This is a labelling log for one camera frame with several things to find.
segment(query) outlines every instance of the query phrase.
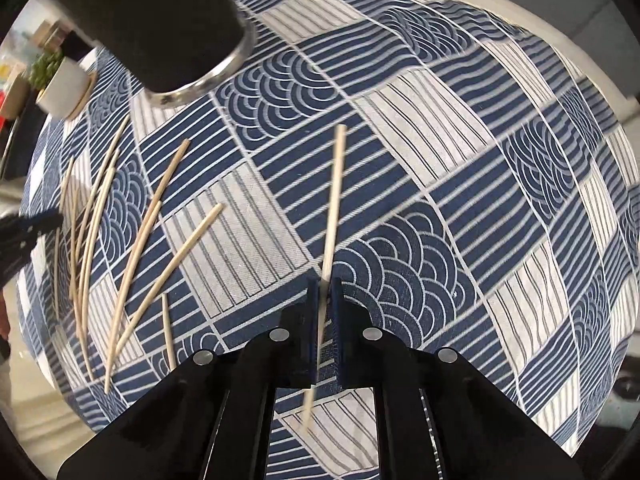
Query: metal bolt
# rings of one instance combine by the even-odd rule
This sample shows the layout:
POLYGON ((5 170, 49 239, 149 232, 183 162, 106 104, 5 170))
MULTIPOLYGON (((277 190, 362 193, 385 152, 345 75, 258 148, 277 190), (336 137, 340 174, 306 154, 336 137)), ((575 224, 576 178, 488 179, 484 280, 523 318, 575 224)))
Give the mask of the metal bolt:
POLYGON ((451 348, 441 348, 438 350, 438 359, 443 363, 452 363, 458 358, 458 354, 451 348))
POLYGON ((193 362, 198 366, 208 365, 213 361, 213 352, 209 350, 200 350, 193 355, 193 362))
POLYGON ((289 330, 286 328, 274 328, 269 332, 269 338, 272 341, 286 341, 289 339, 289 330))
POLYGON ((374 326, 370 326, 362 331, 362 336, 364 339, 368 339, 369 341, 377 341, 382 337, 382 330, 374 326))

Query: bamboo stick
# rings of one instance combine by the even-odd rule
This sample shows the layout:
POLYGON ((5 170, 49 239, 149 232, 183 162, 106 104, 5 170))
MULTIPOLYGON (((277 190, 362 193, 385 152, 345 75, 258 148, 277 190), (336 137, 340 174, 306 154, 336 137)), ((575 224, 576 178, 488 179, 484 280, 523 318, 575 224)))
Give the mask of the bamboo stick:
POLYGON ((162 328, 164 329, 164 342, 166 343, 166 355, 169 359, 169 370, 175 370, 174 337, 171 335, 171 319, 169 318, 169 298, 162 295, 162 328))
POLYGON ((111 319, 111 329, 109 333, 109 348, 107 354, 107 365, 104 370, 104 393, 108 394, 109 389, 111 387, 111 371, 113 369, 113 362, 115 359, 115 349, 118 338, 118 327, 120 326, 120 321, 122 319, 122 314, 124 313, 124 304, 127 301, 127 294, 129 293, 129 287, 131 286, 131 280, 136 272, 136 267, 138 266, 138 261, 140 260, 140 256, 142 254, 142 249, 146 244, 146 239, 151 232, 150 229, 156 222, 156 217, 158 216, 158 211, 155 211, 156 206, 160 203, 160 199, 164 190, 169 185, 169 181, 174 176, 175 170, 178 165, 182 161, 184 157, 184 153, 186 153, 189 147, 190 141, 189 139, 184 139, 176 152, 174 153, 174 157, 169 163, 169 167, 164 172, 162 179, 160 180, 160 184, 158 184, 158 188, 154 193, 151 203, 146 209, 145 217, 142 219, 142 224, 140 224, 140 229, 138 234, 136 235, 136 239, 134 241, 133 248, 129 254, 129 259, 127 260, 127 266, 125 267, 123 279, 120 283, 120 289, 118 290, 118 297, 116 299, 116 307, 113 311, 113 319, 111 319))
POLYGON ((164 282, 169 278, 171 273, 174 272, 176 267, 180 265, 180 262, 189 253, 189 251, 191 251, 198 240, 200 240, 200 237, 205 233, 205 231, 209 228, 209 226, 213 223, 213 221, 217 218, 217 216, 223 209, 224 206, 222 204, 216 204, 215 206, 213 206, 211 211, 209 211, 209 214, 207 214, 207 216, 202 219, 200 225, 196 227, 195 231, 191 233, 189 238, 187 238, 187 241, 185 241, 180 250, 178 250, 176 255, 171 259, 169 264, 162 271, 162 274, 160 274, 160 276, 155 280, 154 284, 151 286, 151 289, 149 289, 148 293, 146 294, 145 299, 142 300, 142 303, 138 307, 138 310, 131 318, 131 321, 122 334, 122 337, 118 341, 115 353, 116 357, 120 355, 120 352, 122 352, 124 345, 129 340, 129 337, 131 337, 131 334, 133 334, 136 325, 140 322, 142 316, 144 316, 144 313, 149 308, 149 305, 151 305, 154 298, 158 295, 158 292, 160 292, 160 289, 164 285, 164 282))
POLYGON ((94 372, 91 370, 91 365, 88 359, 87 351, 87 335, 89 330, 89 284, 91 275, 91 264, 94 259, 94 247, 95 241, 98 237, 98 229, 100 228, 100 219, 102 218, 102 210, 107 202, 109 190, 111 189, 111 182, 115 175, 115 168, 110 166, 104 177, 102 187, 100 188, 100 195, 98 196, 97 206, 94 210, 91 225, 89 228, 89 235, 86 241, 86 249, 84 250, 84 261, 82 262, 82 321, 81 321, 81 344, 84 344, 82 353, 84 355, 84 363, 89 373, 89 378, 94 381, 94 372))
POLYGON ((71 250, 69 251, 69 272, 71 274, 71 282, 69 283, 69 299, 76 305, 78 291, 76 289, 76 270, 78 270, 78 262, 76 261, 76 229, 78 211, 78 197, 80 195, 80 186, 76 186, 74 195, 71 199, 71 250))
MULTIPOLYGON (((335 239, 338 231, 338 219, 340 216, 340 193, 342 192, 342 173, 344 171, 344 149, 346 145, 347 127, 338 124, 334 132, 334 164, 331 176, 331 191, 329 193, 329 207, 326 218, 326 233, 324 234, 324 256, 322 257, 322 271, 320 274, 320 298, 318 306, 318 355, 316 371, 320 371, 320 347, 324 335, 324 323, 326 321, 326 302, 331 280, 331 271, 334 265, 335 239)), ((311 411, 314 406, 315 388, 305 390, 302 412, 302 431, 306 433, 311 421, 311 411)))
POLYGON ((86 206, 84 207, 84 214, 82 215, 82 222, 80 224, 80 231, 78 233, 78 241, 76 243, 76 261, 78 261, 80 258, 80 248, 82 247, 82 240, 84 239, 84 231, 87 227, 87 222, 89 221, 89 214, 91 213, 91 208, 94 204, 95 196, 98 193, 98 189, 100 188, 100 182, 102 181, 104 172, 107 170, 107 167, 110 163, 111 154, 113 153, 113 150, 116 149, 116 144, 120 140, 120 136, 122 135, 124 128, 127 126, 128 121, 129 114, 124 116, 122 122, 120 123, 120 127, 114 134, 113 139, 111 139, 111 143, 107 149, 107 153, 105 153, 102 164, 100 165, 100 170, 98 170, 98 176, 95 178, 95 182, 91 186, 91 192, 89 193, 89 198, 87 199, 86 206))
POLYGON ((147 215, 145 215, 145 219, 143 219, 143 223, 140 226, 140 230, 138 232, 139 235, 136 236, 136 240, 134 241, 134 245, 131 249, 131 255, 129 257, 129 260, 134 261, 136 264, 131 266, 127 265, 122 277, 122 282, 120 283, 120 290, 118 292, 118 298, 116 300, 116 305, 113 310, 113 319, 111 320, 111 331, 109 334, 107 366, 105 368, 105 373, 104 373, 104 393, 105 394, 109 393, 109 389, 111 387, 111 370, 113 368, 113 361, 114 361, 115 350, 116 350, 118 327, 120 325, 120 321, 122 320, 122 314, 124 313, 124 304, 127 297, 127 292, 129 291, 131 280, 133 279, 133 275, 136 271, 136 266, 140 259, 140 255, 142 254, 142 251, 145 248, 146 240, 149 238, 150 232, 152 231, 154 225, 156 224, 156 219, 158 218, 158 213, 160 212, 161 207, 162 207, 162 202, 157 202, 156 206, 153 208, 151 215, 149 215, 148 217, 147 215))

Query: table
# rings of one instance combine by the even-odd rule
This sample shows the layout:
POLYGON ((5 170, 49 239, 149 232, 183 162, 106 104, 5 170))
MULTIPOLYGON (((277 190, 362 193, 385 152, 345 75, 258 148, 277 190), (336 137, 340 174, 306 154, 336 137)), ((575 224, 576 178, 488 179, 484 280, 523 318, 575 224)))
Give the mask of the table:
MULTIPOLYGON (((604 97, 569 59, 498 16, 451 0, 236 0, 257 31, 242 69, 185 107, 153 109, 106 50, 82 115, 49 121, 24 213, 88 195, 122 118, 118 171, 92 264, 88 380, 66 299, 52 307, 53 237, 17 278, 21 329, 43 372, 95 430, 167 374, 156 301, 102 390, 113 303, 173 152, 191 139, 129 293, 137 309, 200 219, 221 217, 163 288, 178 361, 277 324, 319 273, 337 123, 348 127, 334 276, 377 326, 414 348, 451 346, 568 453, 625 354, 638 306, 638 168, 604 97)), ((372 394, 341 391, 329 353, 316 423, 278 393, 268 475, 373 478, 372 394)))

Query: blue and white tablecloth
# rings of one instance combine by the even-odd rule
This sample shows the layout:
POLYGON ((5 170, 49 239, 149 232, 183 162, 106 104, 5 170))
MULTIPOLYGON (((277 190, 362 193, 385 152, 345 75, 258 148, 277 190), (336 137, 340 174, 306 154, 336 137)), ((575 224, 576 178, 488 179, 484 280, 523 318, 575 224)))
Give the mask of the blue and white tablecloth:
MULTIPOLYGON (((319 273, 334 126, 348 126, 334 276, 408 345, 452 346, 574 452, 610 391, 638 307, 639 174, 625 133, 580 69, 545 41, 451 0, 236 0, 257 31, 242 69, 208 96, 151 108, 107 51, 81 117, 49 122, 23 213, 55 206, 75 157, 82 205, 122 118, 90 291, 88 380, 67 299, 52 306, 54 237, 17 278, 40 367, 95 431, 167 373, 161 306, 102 391, 111 313, 146 204, 184 138, 126 311, 216 202, 226 204, 164 286, 178 360, 242 346, 319 273)), ((276 403, 268 476, 376 476, 372 394, 322 367, 315 424, 302 394, 276 403)))

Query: black metal frame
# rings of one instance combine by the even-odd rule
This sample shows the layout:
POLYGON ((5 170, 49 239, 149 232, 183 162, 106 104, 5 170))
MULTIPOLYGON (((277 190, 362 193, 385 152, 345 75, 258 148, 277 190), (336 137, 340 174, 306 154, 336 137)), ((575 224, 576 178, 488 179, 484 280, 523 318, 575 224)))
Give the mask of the black metal frame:
MULTIPOLYGON (((331 284, 338 381, 373 387, 383 480, 579 480, 582 473, 532 420, 472 367, 374 331, 369 313, 331 284), (430 425, 441 471, 431 443, 430 425)), ((308 388, 316 369, 318 283, 283 309, 280 328, 239 350, 200 351, 70 457, 59 480, 262 480, 276 388, 308 388)))

